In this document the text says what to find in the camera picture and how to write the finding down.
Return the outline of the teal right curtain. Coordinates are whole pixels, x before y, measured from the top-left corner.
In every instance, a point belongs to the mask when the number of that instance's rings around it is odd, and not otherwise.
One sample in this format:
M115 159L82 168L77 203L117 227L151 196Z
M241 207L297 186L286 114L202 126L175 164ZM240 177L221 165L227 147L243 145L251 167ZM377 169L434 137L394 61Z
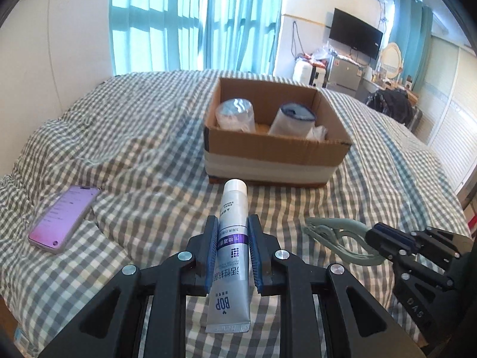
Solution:
M424 85L431 44L433 11L422 0L393 0L394 22L390 42L400 49L403 78L412 78L413 91Z

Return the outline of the black wall television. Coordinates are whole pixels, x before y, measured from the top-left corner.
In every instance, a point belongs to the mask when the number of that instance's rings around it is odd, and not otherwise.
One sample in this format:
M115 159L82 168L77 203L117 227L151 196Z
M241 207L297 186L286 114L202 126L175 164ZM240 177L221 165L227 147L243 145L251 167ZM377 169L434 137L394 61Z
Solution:
M383 33L356 16L335 8L329 38L377 60Z

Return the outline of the open cardboard box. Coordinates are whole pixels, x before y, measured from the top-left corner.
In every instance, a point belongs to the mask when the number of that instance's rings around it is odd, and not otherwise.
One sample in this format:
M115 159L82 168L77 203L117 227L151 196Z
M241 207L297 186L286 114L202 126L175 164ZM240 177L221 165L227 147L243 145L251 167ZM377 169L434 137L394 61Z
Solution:
M215 111L228 99L247 99L254 110L257 132L224 130ZM268 129L283 104L306 106L323 141L271 136ZM212 183L242 179L258 184L319 188L327 183L352 146L324 91L309 86L244 78L220 78L213 89L204 122L205 171Z

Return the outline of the small silver fridge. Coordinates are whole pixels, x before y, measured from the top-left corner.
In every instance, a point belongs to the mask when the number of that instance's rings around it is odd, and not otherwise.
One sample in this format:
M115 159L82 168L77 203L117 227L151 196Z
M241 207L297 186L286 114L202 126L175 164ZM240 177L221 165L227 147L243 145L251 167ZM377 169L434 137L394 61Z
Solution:
M332 56L327 66L326 88L355 96L362 74L363 68L354 61Z

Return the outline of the white purple toothpaste tube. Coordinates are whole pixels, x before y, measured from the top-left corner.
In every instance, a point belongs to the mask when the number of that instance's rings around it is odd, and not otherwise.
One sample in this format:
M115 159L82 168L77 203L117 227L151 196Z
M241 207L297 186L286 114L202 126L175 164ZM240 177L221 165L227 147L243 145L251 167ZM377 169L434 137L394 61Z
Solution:
M224 185L218 218L213 284L209 293L206 332L233 334L249 331L249 237L247 185L230 179Z

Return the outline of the white louvred wardrobe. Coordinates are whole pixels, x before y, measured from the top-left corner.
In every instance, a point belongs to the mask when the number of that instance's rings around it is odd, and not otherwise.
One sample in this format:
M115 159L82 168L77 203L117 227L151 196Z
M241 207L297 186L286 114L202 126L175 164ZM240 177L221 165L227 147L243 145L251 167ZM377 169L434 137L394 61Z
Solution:
M432 37L417 107L419 140L436 154L455 193L476 171L476 56Z

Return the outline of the blue window curtain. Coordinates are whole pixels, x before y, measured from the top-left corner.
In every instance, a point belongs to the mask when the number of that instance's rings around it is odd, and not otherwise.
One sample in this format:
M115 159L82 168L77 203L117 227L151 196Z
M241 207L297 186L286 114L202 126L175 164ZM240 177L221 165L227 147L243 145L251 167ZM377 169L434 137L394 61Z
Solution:
M109 0L113 71L270 74L281 5L282 0Z

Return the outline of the purple smartphone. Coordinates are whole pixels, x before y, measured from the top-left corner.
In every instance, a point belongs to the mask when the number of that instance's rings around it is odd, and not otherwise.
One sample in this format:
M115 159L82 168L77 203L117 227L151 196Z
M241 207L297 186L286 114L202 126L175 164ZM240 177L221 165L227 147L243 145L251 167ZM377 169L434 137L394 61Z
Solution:
M99 194L99 188L69 187L34 222L27 235L29 243L52 254L61 253Z

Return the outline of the clear plastic water bottle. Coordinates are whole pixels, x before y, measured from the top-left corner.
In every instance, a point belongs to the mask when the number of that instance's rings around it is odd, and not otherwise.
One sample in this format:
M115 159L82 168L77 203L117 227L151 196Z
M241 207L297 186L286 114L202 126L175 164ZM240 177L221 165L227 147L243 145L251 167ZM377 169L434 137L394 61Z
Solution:
M223 130L255 132L254 108L247 99L226 100L217 107L215 116Z

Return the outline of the round white mirror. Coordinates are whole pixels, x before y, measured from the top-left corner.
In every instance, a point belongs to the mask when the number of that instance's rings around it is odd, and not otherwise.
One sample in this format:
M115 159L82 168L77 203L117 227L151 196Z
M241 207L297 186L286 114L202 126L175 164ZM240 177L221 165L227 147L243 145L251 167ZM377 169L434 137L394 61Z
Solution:
M387 79L396 79L403 70L403 57L397 43L391 42L382 50L380 66L386 71Z

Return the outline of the white storage box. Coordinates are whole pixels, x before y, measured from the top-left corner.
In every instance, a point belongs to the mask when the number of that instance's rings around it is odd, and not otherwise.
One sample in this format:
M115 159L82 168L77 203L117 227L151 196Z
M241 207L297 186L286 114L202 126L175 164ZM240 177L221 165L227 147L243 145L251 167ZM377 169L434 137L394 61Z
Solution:
M293 68L292 80L313 87L322 87L326 73L326 66L320 61L310 63L307 60L297 59Z

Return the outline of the black bag on chair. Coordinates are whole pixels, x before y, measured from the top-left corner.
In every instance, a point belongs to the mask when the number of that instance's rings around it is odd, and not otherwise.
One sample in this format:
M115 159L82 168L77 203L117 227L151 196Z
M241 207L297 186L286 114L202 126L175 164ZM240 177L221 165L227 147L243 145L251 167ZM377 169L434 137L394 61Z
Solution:
M412 106L404 91L377 90L368 96L366 106L400 124L409 125L413 118Z

